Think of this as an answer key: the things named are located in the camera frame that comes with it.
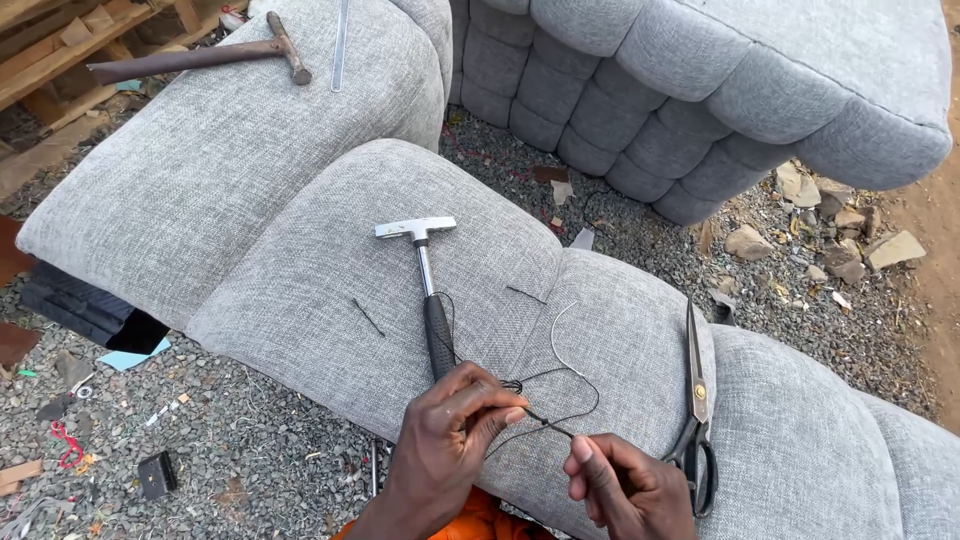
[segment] black thread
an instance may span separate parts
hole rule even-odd
[[[353,304],[354,304],[355,306],[357,306],[358,309],[360,309],[360,312],[363,313],[363,316],[364,316],[364,317],[367,317],[367,320],[370,321],[370,324],[372,324],[373,327],[376,329],[376,331],[378,331],[378,332],[380,333],[380,336],[381,336],[381,337],[387,337],[387,334],[386,334],[386,333],[383,333],[383,330],[381,330],[380,327],[378,327],[378,326],[376,325],[376,323],[374,323],[373,319],[370,318],[370,315],[367,314],[367,311],[366,311],[365,309],[363,309],[362,307],[360,307],[360,303],[357,302],[357,299],[355,299],[355,298],[353,299]]]
[[[520,290],[520,289],[518,289],[518,288],[516,288],[516,287],[511,287],[511,286],[509,286],[509,285],[507,285],[507,288],[510,289],[510,290],[515,290],[516,292],[522,294],[523,296],[532,298],[532,299],[536,300],[537,302],[540,302],[542,305],[546,306],[546,302],[544,302],[543,300],[541,300],[541,299],[537,298],[536,296],[530,294],[529,292],[523,292],[522,290]]]
[[[514,290],[516,290],[516,291],[519,292],[519,293],[526,294],[526,293],[524,293],[524,292],[521,291],[521,290],[518,290],[518,289],[514,289]],[[454,332],[456,331],[456,328],[457,328],[457,307],[456,307],[456,304],[454,304],[453,298],[451,298],[450,295],[446,294],[445,292],[437,291],[437,292],[434,292],[433,294],[434,294],[434,295],[443,295],[443,296],[445,296],[445,297],[447,298],[448,301],[450,301],[450,340],[453,341]],[[440,334],[437,332],[437,329],[435,329],[435,328],[433,328],[433,327],[430,327],[430,330],[431,330],[432,332],[434,332],[434,335],[440,337]],[[449,346],[449,345],[446,345],[446,342],[445,342],[443,339],[440,339],[439,341],[440,341],[441,343],[444,343],[445,346],[447,347],[447,349],[450,349],[450,346]],[[460,358],[459,355],[457,355],[457,352],[456,352],[456,351],[454,351],[453,349],[450,349],[450,352],[453,354],[453,359],[454,359],[455,362],[457,362],[457,363],[463,362],[463,359]],[[502,384],[504,388],[508,388],[508,389],[510,389],[510,390],[513,390],[514,392],[516,392],[516,393],[519,395],[519,394],[521,394],[521,393],[523,392],[523,384],[524,384],[525,382],[527,382],[528,380],[536,379],[537,377],[543,377],[543,376],[545,376],[545,375],[549,375],[549,374],[551,374],[551,373],[556,373],[556,372],[559,372],[559,371],[569,371],[570,373],[576,375],[580,380],[582,380],[583,382],[585,382],[586,384],[588,384],[589,387],[593,390],[593,393],[596,394],[596,399],[594,400],[593,406],[590,408],[590,410],[588,410],[587,412],[581,412],[581,413],[579,413],[579,414],[571,414],[571,415],[569,415],[569,416],[565,416],[564,418],[561,418],[560,420],[555,420],[555,421],[551,422],[549,419],[547,419],[547,418],[545,418],[545,417],[542,417],[542,416],[539,416],[537,413],[531,411],[529,407],[524,407],[523,410],[526,411],[527,416],[529,416],[530,418],[533,418],[534,420],[540,422],[540,423],[542,424],[542,427],[537,428],[537,429],[535,429],[535,430],[525,431],[525,432],[523,432],[523,433],[517,433],[516,435],[512,435],[512,436],[508,437],[508,438],[507,438],[506,440],[504,440],[502,443],[498,444],[498,445],[496,446],[496,448],[493,449],[493,452],[490,452],[489,454],[487,454],[487,455],[484,457],[484,460],[485,460],[485,461],[486,461],[487,459],[490,459],[490,457],[493,456],[494,454],[496,454],[496,452],[497,452],[498,450],[500,450],[501,448],[503,448],[503,445],[509,443],[510,441],[512,441],[512,440],[514,440],[514,439],[516,439],[516,438],[518,438],[518,437],[522,437],[522,436],[525,436],[525,435],[530,435],[530,434],[536,433],[536,432],[538,432],[538,431],[546,430],[546,429],[548,429],[548,428],[550,428],[550,429],[553,430],[553,431],[556,431],[557,433],[561,433],[561,434],[563,434],[563,435],[566,435],[566,436],[569,437],[570,439],[573,439],[573,434],[572,434],[572,433],[570,433],[569,431],[564,430],[563,428],[557,426],[557,424],[559,424],[560,422],[564,422],[564,421],[566,421],[566,420],[572,420],[572,419],[574,419],[574,418],[580,418],[580,417],[582,417],[582,416],[587,416],[588,414],[591,414],[594,410],[596,410],[598,406],[600,406],[600,390],[598,390],[597,387],[594,386],[593,383],[590,382],[586,377],[584,377],[583,375],[577,373],[577,372],[574,371],[572,368],[569,368],[569,367],[564,366],[564,367],[558,367],[558,368],[554,368],[554,369],[548,369],[548,370],[546,370],[546,371],[544,371],[544,372],[540,372],[540,373],[536,373],[536,374],[534,374],[534,375],[531,375],[530,377],[527,377],[527,378],[525,378],[525,379],[520,379],[520,380],[500,380],[500,384]]]

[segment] gravel ground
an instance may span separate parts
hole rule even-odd
[[[581,228],[591,227],[594,251],[660,277],[693,295],[701,307],[713,306],[707,289],[722,285],[737,300],[739,326],[807,352],[856,388],[934,417],[924,390],[931,381],[917,349],[895,325],[895,319],[916,324],[924,318],[923,310],[899,293],[897,283],[909,278],[906,267],[858,285],[831,279],[809,292],[805,264],[796,260],[816,263],[819,256],[803,243],[816,249],[823,239],[814,234],[803,243],[777,243],[769,232],[787,231],[790,215],[763,186],[710,220],[713,239],[703,247],[700,229],[676,227],[602,180],[574,171],[575,196],[556,207],[550,185],[529,178],[534,165],[558,165],[552,156],[465,111],[453,112],[442,154],[541,221],[562,219],[558,237],[564,245]],[[125,111],[115,117],[122,124],[131,115]],[[112,129],[81,144],[61,169],[38,174],[0,204],[0,213],[25,218]],[[738,262],[724,253],[723,238],[742,224],[753,225],[778,250],[756,262]],[[23,283],[19,278],[0,288],[0,314],[43,337],[20,366],[36,377],[0,382],[5,388],[0,468],[42,457],[46,472],[29,480],[21,496],[0,501],[0,516],[10,519],[41,496],[78,500],[72,514],[39,514],[28,538],[325,538],[363,508],[370,487],[367,432],[229,358],[206,353],[178,333],[170,336],[170,350],[126,372],[97,365],[90,382],[93,396],[73,404],[65,418],[68,431],[97,461],[81,475],[60,469],[64,443],[50,435],[48,422],[35,420],[41,405],[66,390],[55,358],[66,350],[92,364],[105,351],[20,306]],[[852,303],[850,314],[829,297],[834,289]],[[797,300],[807,308],[794,307]],[[898,301],[905,303],[899,316]],[[165,406],[179,404],[182,394],[189,401],[145,425]],[[134,484],[136,464],[163,449],[171,452],[180,489],[144,503]],[[381,470],[389,465],[382,450],[378,461]],[[5,521],[0,518],[0,526]]]

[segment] wooden pallet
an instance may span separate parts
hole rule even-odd
[[[217,27],[223,4],[212,0],[154,0],[147,4],[130,0],[11,0],[0,6],[0,30],[31,19],[34,23],[0,41],[0,52],[17,51],[0,63],[0,110],[19,101],[52,130],[59,130],[117,90],[114,86],[89,85],[92,88],[83,95],[62,100],[51,85],[55,78],[94,54],[113,60],[132,58],[121,36],[169,7],[176,10],[184,32],[161,49],[191,44]],[[235,9],[243,9],[246,4],[246,0],[226,2]]]

